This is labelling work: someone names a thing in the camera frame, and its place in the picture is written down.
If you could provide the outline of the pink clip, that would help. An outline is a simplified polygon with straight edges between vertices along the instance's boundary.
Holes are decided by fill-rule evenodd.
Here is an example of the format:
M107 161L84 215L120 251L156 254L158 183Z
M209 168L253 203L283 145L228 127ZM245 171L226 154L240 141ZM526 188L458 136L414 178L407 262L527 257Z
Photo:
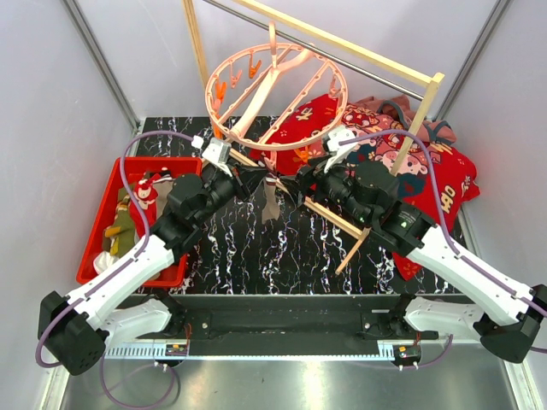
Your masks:
M268 178L277 178L277 153L275 151L263 152L259 164L268 170Z

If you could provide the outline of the beige sock maroon striped cuff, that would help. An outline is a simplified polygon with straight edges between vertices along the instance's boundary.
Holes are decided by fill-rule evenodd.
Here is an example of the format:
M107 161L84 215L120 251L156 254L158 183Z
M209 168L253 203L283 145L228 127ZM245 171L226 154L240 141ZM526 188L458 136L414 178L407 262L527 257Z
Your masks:
M268 220L277 220L280 215L280 207L276 197L277 178L272 173L268 173L264 178L263 187L266 204L262 210L262 222L265 223Z

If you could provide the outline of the pink round clip hanger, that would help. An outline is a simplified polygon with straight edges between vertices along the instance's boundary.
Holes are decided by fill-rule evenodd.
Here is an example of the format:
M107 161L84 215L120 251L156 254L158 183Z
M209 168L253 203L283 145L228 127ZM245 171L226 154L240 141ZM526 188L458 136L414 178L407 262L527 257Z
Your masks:
M256 150L285 151L299 149L311 145L323 138L331 129L336 127L342 119L343 112L348 102L348 87L345 76L338 65L323 56L315 54L304 47L287 42L280 43L274 36L276 24L271 20L268 23L268 41L265 44L251 46L229 56L210 75L205 86L205 104L212 125L218 132L228 139ZM267 52L271 62L263 67L259 73L251 79L251 83L243 88L241 94L223 108L222 104L215 102L215 81L226 81L228 90L236 91L240 80L240 74L233 72L235 63L245 57L252 58L256 54ZM249 138L247 133L261 113L271 95L278 93L280 84L285 83L288 73L298 70L308 62L317 62L318 69L311 75L305 85L297 88L294 98L279 114L278 119L257 140ZM315 132L299 135L293 139L274 140L274 134L291 115L297 112L301 101L309 95L315 86L322 81L326 73L330 73L331 84L327 95L336 103L332 120Z

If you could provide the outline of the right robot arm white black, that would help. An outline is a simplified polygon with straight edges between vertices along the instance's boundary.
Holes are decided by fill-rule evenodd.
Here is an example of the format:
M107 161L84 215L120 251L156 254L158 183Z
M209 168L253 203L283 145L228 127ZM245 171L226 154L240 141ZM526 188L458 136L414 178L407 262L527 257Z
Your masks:
M435 272L471 301L405 296L388 317L393 336L436 331L473 339L512 363L521 363L535 349L546 316L545 285L518 282L454 242L429 215L397 199L398 180L381 163L363 162L354 172L321 163L281 180L295 202L312 194L338 204L381 247Z

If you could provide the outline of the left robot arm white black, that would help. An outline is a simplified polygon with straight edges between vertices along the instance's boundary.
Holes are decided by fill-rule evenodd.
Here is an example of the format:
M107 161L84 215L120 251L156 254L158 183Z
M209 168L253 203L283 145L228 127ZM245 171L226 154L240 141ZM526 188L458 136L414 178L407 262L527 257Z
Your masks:
M78 376L105 351L135 337L160 332L177 337L185 326L176 303L153 299L137 307L120 304L160 271L178 263L201 239L203 224L233 198L248 199L268 174L264 167L222 166L209 182L194 173L179 176L162 215L130 251L92 281L62 296L50 292L40 302L35 360L42 351Z

